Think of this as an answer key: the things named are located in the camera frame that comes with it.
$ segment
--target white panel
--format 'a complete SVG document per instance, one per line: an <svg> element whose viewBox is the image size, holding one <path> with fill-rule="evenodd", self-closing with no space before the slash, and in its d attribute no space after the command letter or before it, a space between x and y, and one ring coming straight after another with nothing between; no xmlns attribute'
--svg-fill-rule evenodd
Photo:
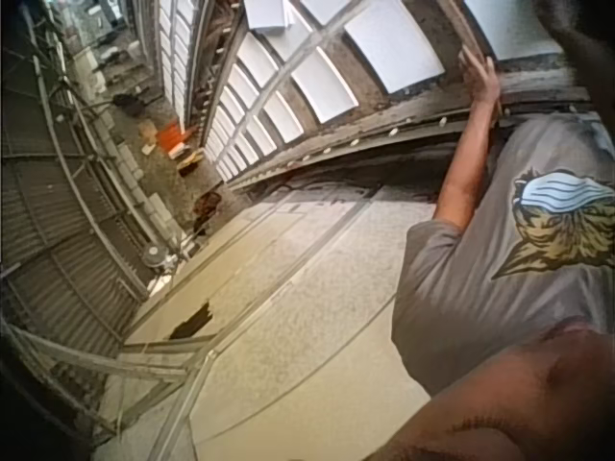
<svg viewBox="0 0 615 461"><path fill-rule="evenodd" d="M182 80L185 81L187 71L185 70L184 63L181 60L175 60L175 71L182 77Z"/></svg>
<svg viewBox="0 0 615 461"><path fill-rule="evenodd" d="M279 91L269 98L264 109L284 142L290 142L303 134L301 123Z"/></svg>
<svg viewBox="0 0 615 461"><path fill-rule="evenodd" d="M215 130L215 133L225 145L227 142L229 142L229 136L227 135L227 132L224 131L222 125L220 125L220 122L217 120L217 118L213 119L213 122L211 123L211 128Z"/></svg>
<svg viewBox="0 0 615 461"><path fill-rule="evenodd" d="M162 71L162 75L164 76L164 87L171 89L173 87L173 78L171 77L171 73L164 69Z"/></svg>
<svg viewBox="0 0 615 461"><path fill-rule="evenodd" d="M171 0L160 0L160 6L166 11L168 16L171 15Z"/></svg>
<svg viewBox="0 0 615 461"><path fill-rule="evenodd" d="M258 155L255 150L252 148L252 144L248 142L246 136L240 134L237 137L236 147L239 148L244 157L248 159L248 163L254 165L258 161Z"/></svg>
<svg viewBox="0 0 615 461"><path fill-rule="evenodd" d="M171 85L164 86L164 96L166 97L166 100L169 102L169 104L172 106L173 105L173 86Z"/></svg>
<svg viewBox="0 0 615 461"><path fill-rule="evenodd" d="M244 0L250 29L283 28L288 24L286 0Z"/></svg>
<svg viewBox="0 0 615 461"><path fill-rule="evenodd" d="M248 68L257 84L263 88L278 70L276 62L260 42L250 33L241 42L237 55Z"/></svg>
<svg viewBox="0 0 615 461"><path fill-rule="evenodd" d="M240 171L243 171L248 167L248 165L246 164L246 160L243 159L243 157L236 150L235 147L231 147L228 152L229 152L229 156L231 156L235 164L239 167Z"/></svg>
<svg viewBox="0 0 615 461"><path fill-rule="evenodd" d="M260 151L265 156L268 156L276 150L275 142L273 142L273 139L271 139L271 136L265 130L265 127L262 126L260 120L256 117L252 117L252 120L248 123L248 133L255 140L260 148Z"/></svg>
<svg viewBox="0 0 615 461"><path fill-rule="evenodd" d="M160 32L160 46L166 51L167 55L171 56L171 40L169 40L169 37L164 32Z"/></svg>
<svg viewBox="0 0 615 461"><path fill-rule="evenodd" d="M220 174L224 182L227 182L231 178L231 172L228 170L224 163L218 163L215 166L215 169L218 170L218 173Z"/></svg>
<svg viewBox="0 0 615 461"><path fill-rule="evenodd" d="M177 11L180 12L188 24L192 24L194 8L190 0L177 0Z"/></svg>
<svg viewBox="0 0 615 461"><path fill-rule="evenodd" d="M389 93L444 72L423 31L399 0L380 0L346 25Z"/></svg>
<svg viewBox="0 0 615 461"><path fill-rule="evenodd" d="M181 96L175 94L175 111L177 112L177 116L180 117L180 121L184 120L184 104Z"/></svg>
<svg viewBox="0 0 615 461"><path fill-rule="evenodd" d="M225 109L229 112L235 123L239 123L243 118L244 111L237 98L234 97L227 86L222 90L220 102L224 104Z"/></svg>
<svg viewBox="0 0 615 461"><path fill-rule="evenodd" d="M207 157L211 163L215 162L215 155L213 154L213 150L211 149L211 144L209 142L205 145L205 157Z"/></svg>
<svg viewBox="0 0 615 461"><path fill-rule="evenodd" d="M222 162L225 165L227 165L227 168L231 171L231 173L233 174L233 177L239 174L239 170L237 169L236 165L233 163L233 161L228 156L224 156L222 158Z"/></svg>
<svg viewBox="0 0 615 461"><path fill-rule="evenodd" d="M171 20L169 19L169 16L167 16L163 10L160 10L159 20L160 20L160 25L162 26L162 29L166 32L168 36L170 36L171 35Z"/></svg>
<svg viewBox="0 0 615 461"><path fill-rule="evenodd" d="M466 0L499 60L511 60L561 48L542 27L527 0Z"/></svg>
<svg viewBox="0 0 615 461"><path fill-rule="evenodd" d="M288 61L297 48L306 41L312 30L309 24L306 23L306 20L292 5L289 4L288 8L290 15L293 17L292 25L281 32L262 33L284 61Z"/></svg>
<svg viewBox="0 0 615 461"><path fill-rule="evenodd" d="M179 16L175 17L175 33L180 36L184 43L190 43L190 28Z"/></svg>
<svg viewBox="0 0 615 461"><path fill-rule="evenodd" d="M211 151L216 157L218 157L224 150L224 145L214 131L209 131L209 142L211 143Z"/></svg>
<svg viewBox="0 0 615 461"><path fill-rule="evenodd" d="M165 70L170 75L171 69L173 68L173 66L171 65L171 60L169 59L168 56L166 56L166 53L161 53L161 54L162 54L162 66L165 68Z"/></svg>
<svg viewBox="0 0 615 461"><path fill-rule="evenodd" d="M320 47L297 67L292 78L303 91L320 123L358 106L353 91Z"/></svg>
<svg viewBox="0 0 615 461"><path fill-rule="evenodd" d="M175 87L180 90L180 94L182 95L183 99L185 96L185 83L182 77L180 77L177 72L173 73L173 83L175 84Z"/></svg>
<svg viewBox="0 0 615 461"><path fill-rule="evenodd" d="M246 107L248 109L251 108L258 98L258 90L254 88L252 82L250 82L237 64L233 64L229 74L229 85L233 87Z"/></svg>
<svg viewBox="0 0 615 461"><path fill-rule="evenodd" d="M229 136L232 136L234 133L234 123L231 121L226 111L222 109L222 107L218 107L215 110L215 116L222 125L222 128L227 132Z"/></svg>
<svg viewBox="0 0 615 461"><path fill-rule="evenodd" d="M337 12L348 5L350 0L301 0L301 3L324 26Z"/></svg>
<svg viewBox="0 0 615 461"><path fill-rule="evenodd" d="M179 56L184 64L188 62L188 49L181 40L175 40L175 56Z"/></svg>

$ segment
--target hand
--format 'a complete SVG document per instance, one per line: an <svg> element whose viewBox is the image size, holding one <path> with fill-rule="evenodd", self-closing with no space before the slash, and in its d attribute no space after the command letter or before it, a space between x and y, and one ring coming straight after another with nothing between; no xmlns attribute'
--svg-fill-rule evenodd
<svg viewBox="0 0 615 461"><path fill-rule="evenodd" d="M473 100L476 103L496 105L500 99L501 88L493 60L487 58L483 64L467 46L463 45L459 53L459 65Z"/></svg>

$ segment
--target hole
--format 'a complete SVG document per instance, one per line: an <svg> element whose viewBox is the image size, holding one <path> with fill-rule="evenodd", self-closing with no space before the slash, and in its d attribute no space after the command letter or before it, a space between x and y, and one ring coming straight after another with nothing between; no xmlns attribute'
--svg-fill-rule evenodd
<svg viewBox="0 0 615 461"><path fill-rule="evenodd" d="M209 301L203 304L188 320L179 324L169 336L169 339L191 338L213 318L209 312Z"/></svg>

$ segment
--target gray t-shirt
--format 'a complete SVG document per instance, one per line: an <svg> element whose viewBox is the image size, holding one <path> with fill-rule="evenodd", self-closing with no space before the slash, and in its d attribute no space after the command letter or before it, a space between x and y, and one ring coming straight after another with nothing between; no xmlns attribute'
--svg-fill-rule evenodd
<svg viewBox="0 0 615 461"><path fill-rule="evenodd" d="M613 332L614 167L587 125L539 117L504 147L465 233L409 230L393 341L431 395L560 320Z"/></svg>

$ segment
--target graphic print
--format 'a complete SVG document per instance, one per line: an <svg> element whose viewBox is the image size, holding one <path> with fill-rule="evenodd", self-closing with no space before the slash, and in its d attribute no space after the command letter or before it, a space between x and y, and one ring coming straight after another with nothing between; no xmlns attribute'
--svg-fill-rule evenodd
<svg viewBox="0 0 615 461"><path fill-rule="evenodd" d="M515 181L512 213L521 236L497 279L562 266L615 266L615 190L560 170Z"/></svg>

